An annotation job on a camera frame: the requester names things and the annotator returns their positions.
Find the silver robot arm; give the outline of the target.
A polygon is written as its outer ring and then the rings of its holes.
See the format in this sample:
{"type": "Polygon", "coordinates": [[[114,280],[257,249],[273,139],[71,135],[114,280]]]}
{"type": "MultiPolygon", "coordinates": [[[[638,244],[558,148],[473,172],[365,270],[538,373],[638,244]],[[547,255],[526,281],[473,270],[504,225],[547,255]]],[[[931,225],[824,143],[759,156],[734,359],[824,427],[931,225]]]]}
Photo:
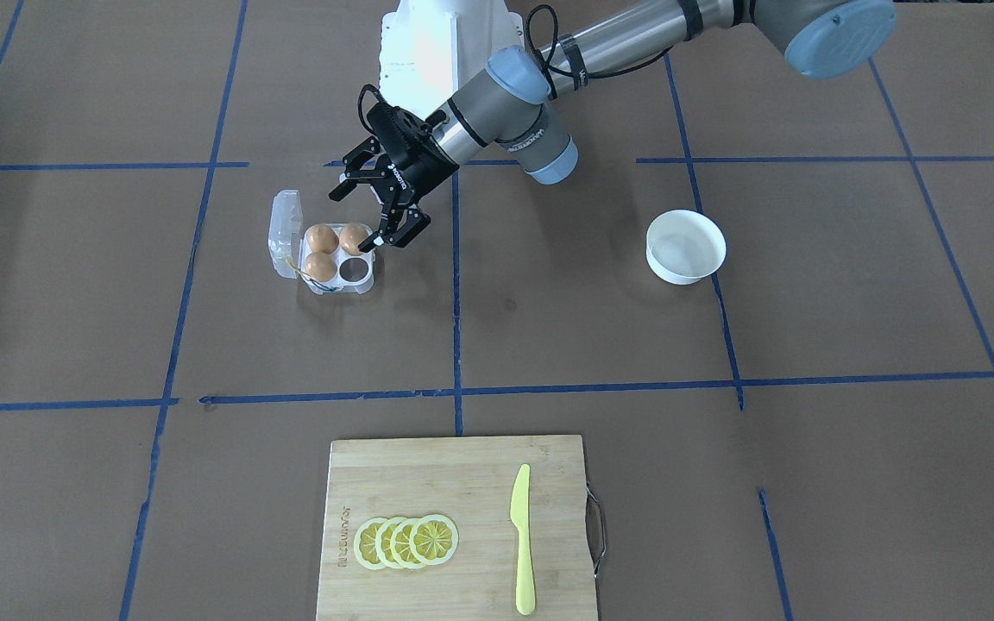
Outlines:
{"type": "Polygon", "coordinates": [[[362,111],[367,137],[343,158],[328,199],[340,202],[366,185],[379,205],[362,251],[403,248],[430,224],[419,201],[490,145],[512,155],[541,185],[576,168],[577,145],[552,102],[592,82],[651,66],[673,47],[711,28],[753,25],[786,62],[811,79],[861,66],[896,25],[891,1],[642,1],[575,33],[552,30],[548,46],[531,36],[489,54],[465,83],[424,115],[387,101],[362,111]]]}

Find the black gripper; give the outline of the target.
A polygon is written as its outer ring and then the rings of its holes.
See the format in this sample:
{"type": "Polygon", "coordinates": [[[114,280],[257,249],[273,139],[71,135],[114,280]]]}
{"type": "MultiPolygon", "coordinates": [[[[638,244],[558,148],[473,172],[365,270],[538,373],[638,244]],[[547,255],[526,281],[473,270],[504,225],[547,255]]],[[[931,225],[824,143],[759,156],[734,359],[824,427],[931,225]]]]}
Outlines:
{"type": "Polygon", "coordinates": [[[376,162],[381,153],[393,166],[387,180],[399,188],[398,204],[397,207],[383,205],[378,229],[358,245],[363,253],[372,252],[379,245],[405,248],[431,223],[429,215],[411,204],[417,204],[459,169],[434,136],[411,144],[391,142],[389,145],[382,145],[378,138],[370,136],[343,156],[343,177],[328,193],[329,200],[343,201],[358,185],[374,185],[386,180],[386,168],[376,162]]]}

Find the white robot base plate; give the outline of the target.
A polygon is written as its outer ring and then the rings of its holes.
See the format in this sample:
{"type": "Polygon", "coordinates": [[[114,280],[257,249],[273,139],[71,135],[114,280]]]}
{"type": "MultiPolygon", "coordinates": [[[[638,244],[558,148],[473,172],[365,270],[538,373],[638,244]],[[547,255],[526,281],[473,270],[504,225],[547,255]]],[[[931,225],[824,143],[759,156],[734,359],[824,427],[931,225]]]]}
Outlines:
{"type": "Polygon", "coordinates": [[[493,52],[522,46],[522,31],[522,16],[504,1],[401,1],[382,17],[381,95],[426,118],[493,52]]]}

